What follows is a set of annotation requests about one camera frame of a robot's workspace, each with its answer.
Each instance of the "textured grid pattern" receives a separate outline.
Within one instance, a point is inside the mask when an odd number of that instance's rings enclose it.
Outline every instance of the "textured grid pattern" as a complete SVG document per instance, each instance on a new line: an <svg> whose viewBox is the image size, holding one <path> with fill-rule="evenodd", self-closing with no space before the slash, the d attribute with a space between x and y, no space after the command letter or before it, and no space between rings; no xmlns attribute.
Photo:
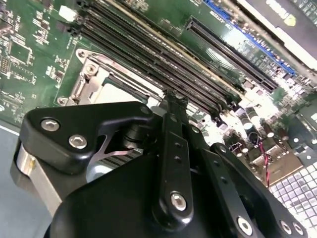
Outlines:
<svg viewBox="0 0 317 238"><path fill-rule="evenodd" d="M270 188L273 195L317 237L317 162Z"/></svg>

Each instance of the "red wire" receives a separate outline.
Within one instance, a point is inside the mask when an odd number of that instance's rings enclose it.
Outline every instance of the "red wire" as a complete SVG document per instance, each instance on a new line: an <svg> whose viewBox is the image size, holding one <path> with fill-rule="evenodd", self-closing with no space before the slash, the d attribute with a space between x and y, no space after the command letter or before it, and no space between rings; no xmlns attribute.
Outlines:
<svg viewBox="0 0 317 238"><path fill-rule="evenodd" d="M262 142L259 143L259 147L260 147L261 153L264 156L266 184L267 184L267 188L269 188L268 154L265 152Z"/></svg>

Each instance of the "bolt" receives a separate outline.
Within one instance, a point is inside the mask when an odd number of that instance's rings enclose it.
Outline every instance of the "bolt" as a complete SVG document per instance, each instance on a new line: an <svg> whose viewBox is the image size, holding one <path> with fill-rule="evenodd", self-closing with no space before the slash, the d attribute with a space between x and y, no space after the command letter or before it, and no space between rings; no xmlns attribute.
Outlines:
<svg viewBox="0 0 317 238"><path fill-rule="evenodd" d="M143 112L145 114L150 114L150 110L147 107L145 107L145 106L141 107L141 112Z"/></svg>
<svg viewBox="0 0 317 238"><path fill-rule="evenodd" d="M303 231L303 229L302 229L299 225L297 225L295 222L293 222L293 226L294 226L295 230L296 230L300 235L304 235L304 231Z"/></svg>
<svg viewBox="0 0 317 238"><path fill-rule="evenodd" d="M93 64L87 65L85 70L86 70L86 73L90 76L97 73L97 68Z"/></svg>
<svg viewBox="0 0 317 238"><path fill-rule="evenodd" d="M29 169L30 169L30 171L32 170L32 169L34 169L34 167L35 167L35 157L31 157L31 161L30 161L30 163L29 163Z"/></svg>
<svg viewBox="0 0 317 238"><path fill-rule="evenodd" d="M251 236L253 233L252 227L250 225L250 223L242 218L242 217L238 217L237 219L238 225L240 227L240 229L248 236Z"/></svg>
<svg viewBox="0 0 317 238"><path fill-rule="evenodd" d="M57 131L59 129L59 124L53 119L45 119L41 121L41 127L47 131Z"/></svg>
<svg viewBox="0 0 317 238"><path fill-rule="evenodd" d="M284 222L284 221L280 221L280 224L283 228L283 230L287 233L287 234L292 234L292 230L289 228L289 226Z"/></svg>
<svg viewBox="0 0 317 238"><path fill-rule="evenodd" d="M193 131L194 131L195 133L199 133L199 130L198 130L197 127L193 126L192 129L193 129Z"/></svg>
<svg viewBox="0 0 317 238"><path fill-rule="evenodd" d="M220 148L220 150L221 150L223 153L226 153L227 150L226 150L226 148L225 148L224 146L220 145L219 148Z"/></svg>
<svg viewBox="0 0 317 238"><path fill-rule="evenodd" d="M184 211L186 209L186 200L185 198L180 195L179 193L173 193L170 197L170 200L173 204L173 206L178 211Z"/></svg>
<svg viewBox="0 0 317 238"><path fill-rule="evenodd" d="M72 135L68 142L76 149L84 149L87 146L87 140L82 135Z"/></svg>

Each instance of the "gray surface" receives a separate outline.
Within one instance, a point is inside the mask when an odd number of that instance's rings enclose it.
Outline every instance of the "gray surface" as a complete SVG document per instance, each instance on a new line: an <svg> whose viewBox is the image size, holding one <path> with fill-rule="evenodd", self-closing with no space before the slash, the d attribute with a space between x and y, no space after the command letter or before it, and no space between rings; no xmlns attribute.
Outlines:
<svg viewBox="0 0 317 238"><path fill-rule="evenodd" d="M51 222L44 204L10 177L17 136L0 129L0 238L43 238Z"/></svg>

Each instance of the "black metal bracket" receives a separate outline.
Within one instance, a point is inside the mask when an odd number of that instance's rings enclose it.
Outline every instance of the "black metal bracket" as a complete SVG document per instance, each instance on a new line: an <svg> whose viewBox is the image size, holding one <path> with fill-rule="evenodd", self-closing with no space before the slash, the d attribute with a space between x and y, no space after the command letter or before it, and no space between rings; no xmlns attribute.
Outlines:
<svg viewBox="0 0 317 238"><path fill-rule="evenodd" d="M231 179L235 181L240 201L264 237L307 237L305 228L286 208L255 178L241 161L224 145L215 143L210 150L220 157Z"/></svg>
<svg viewBox="0 0 317 238"><path fill-rule="evenodd" d="M158 139L158 181L155 187L153 215L167 231L187 226L194 215L188 143L183 138L183 124L188 123L188 101L167 92L160 107L162 134Z"/></svg>
<svg viewBox="0 0 317 238"><path fill-rule="evenodd" d="M219 206L223 226L219 227L225 237L251 237L263 238L264 236L252 223L239 195L235 189L226 166L220 156L209 150L202 133L196 127L186 127L188 142L191 146L191 158L198 160L201 172L206 175L215 198L211 199L211 204Z"/></svg>
<svg viewBox="0 0 317 238"><path fill-rule="evenodd" d="M62 108L35 109L23 120L20 140L25 150L54 168L68 174L83 171L97 150L97 137L115 132L133 123L146 124L150 109L139 102L95 104ZM41 123L53 119L59 129L43 129ZM87 144L75 148L69 143L73 135L82 136Z"/></svg>

